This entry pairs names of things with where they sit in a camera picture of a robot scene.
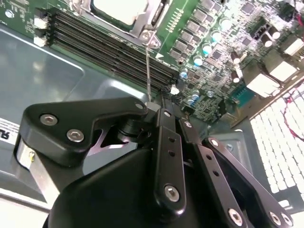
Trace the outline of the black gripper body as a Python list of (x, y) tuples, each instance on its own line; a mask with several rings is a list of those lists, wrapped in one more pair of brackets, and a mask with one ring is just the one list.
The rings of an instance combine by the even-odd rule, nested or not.
[(202, 179), (170, 149), (134, 150), (69, 184), (49, 228), (223, 228)]

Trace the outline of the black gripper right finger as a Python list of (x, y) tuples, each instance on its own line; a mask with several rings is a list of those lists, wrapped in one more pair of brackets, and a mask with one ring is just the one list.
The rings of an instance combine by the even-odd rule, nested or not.
[(187, 207), (177, 228), (292, 228), (278, 201), (214, 137), (200, 139), (189, 118), (178, 114), (185, 158)]

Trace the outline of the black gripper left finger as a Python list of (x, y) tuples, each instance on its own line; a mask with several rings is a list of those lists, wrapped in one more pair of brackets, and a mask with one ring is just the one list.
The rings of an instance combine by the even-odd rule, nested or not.
[(139, 149), (182, 154), (170, 100), (125, 97), (34, 104), (25, 109), (15, 157), (53, 205), (74, 181)]

